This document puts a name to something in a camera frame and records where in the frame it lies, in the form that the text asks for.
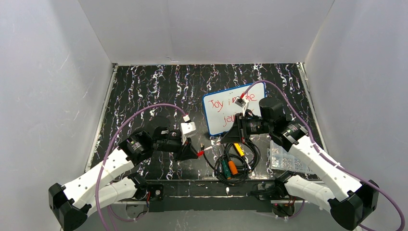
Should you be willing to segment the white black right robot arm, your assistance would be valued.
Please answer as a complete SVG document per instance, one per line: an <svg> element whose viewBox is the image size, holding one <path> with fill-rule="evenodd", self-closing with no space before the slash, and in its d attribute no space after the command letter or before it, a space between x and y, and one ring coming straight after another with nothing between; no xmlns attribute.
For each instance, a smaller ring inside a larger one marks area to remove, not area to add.
<svg viewBox="0 0 408 231"><path fill-rule="evenodd" d="M235 115L233 125L221 138L221 143L247 144L251 135L269 134L275 144L301 160L325 183L322 186L294 173L285 173L275 180L280 191L328 211L349 231L355 230L376 209L377 184L372 180L363 182L345 173L339 163L334 163L311 140L312 135L304 126L288 119L282 103L271 97L261 99L258 102L260 116L247 108L249 102L246 99L237 98L235 103L242 112Z"/></svg>

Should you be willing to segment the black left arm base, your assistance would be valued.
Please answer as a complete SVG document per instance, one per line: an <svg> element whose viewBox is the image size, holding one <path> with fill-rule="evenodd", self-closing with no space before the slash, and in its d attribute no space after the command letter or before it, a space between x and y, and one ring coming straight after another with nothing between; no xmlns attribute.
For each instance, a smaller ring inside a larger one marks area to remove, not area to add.
<svg viewBox="0 0 408 231"><path fill-rule="evenodd" d="M146 215L152 202L160 202L164 197L163 184L148 184L144 189L136 193L136 197L126 202L126 215L130 219L138 220Z"/></svg>

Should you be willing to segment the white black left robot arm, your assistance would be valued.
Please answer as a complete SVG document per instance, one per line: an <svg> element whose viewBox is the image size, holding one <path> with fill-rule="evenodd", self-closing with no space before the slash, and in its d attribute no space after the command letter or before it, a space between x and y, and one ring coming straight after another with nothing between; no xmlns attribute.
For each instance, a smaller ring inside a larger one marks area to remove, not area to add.
<svg viewBox="0 0 408 231"><path fill-rule="evenodd" d="M132 170L152 157L156 151L173 153L175 161L197 159L198 152L191 143L197 133L195 123L182 123L180 129L166 126L136 129L108 155L105 161L80 177L48 189L49 207L64 231L74 231L86 219L117 201L143 198L148 194L146 181L134 173L118 182L115 178Z"/></svg>

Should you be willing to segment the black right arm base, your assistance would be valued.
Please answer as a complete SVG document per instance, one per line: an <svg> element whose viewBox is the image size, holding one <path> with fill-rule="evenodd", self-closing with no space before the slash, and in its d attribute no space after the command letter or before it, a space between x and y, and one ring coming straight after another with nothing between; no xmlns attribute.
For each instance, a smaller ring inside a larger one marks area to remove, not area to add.
<svg viewBox="0 0 408 231"><path fill-rule="evenodd" d="M259 201L271 202L275 216L286 220L298 216L306 204L302 198L289 195L282 184L274 182L254 185L249 195Z"/></svg>

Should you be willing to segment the blue framed whiteboard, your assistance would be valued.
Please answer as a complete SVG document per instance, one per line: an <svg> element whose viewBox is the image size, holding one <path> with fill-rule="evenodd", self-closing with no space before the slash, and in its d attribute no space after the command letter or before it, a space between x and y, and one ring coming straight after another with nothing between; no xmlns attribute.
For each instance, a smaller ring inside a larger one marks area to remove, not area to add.
<svg viewBox="0 0 408 231"><path fill-rule="evenodd" d="M218 135L228 131L232 127L235 114L242 112L242 108L238 106L235 101L249 86L250 84L247 84L221 90L206 94L203 97L204 114L210 135ZM260 116L258 103L265 96L265 84L258 83L254 85L244 97L249 101L248 109L256 116Z"/></svg>

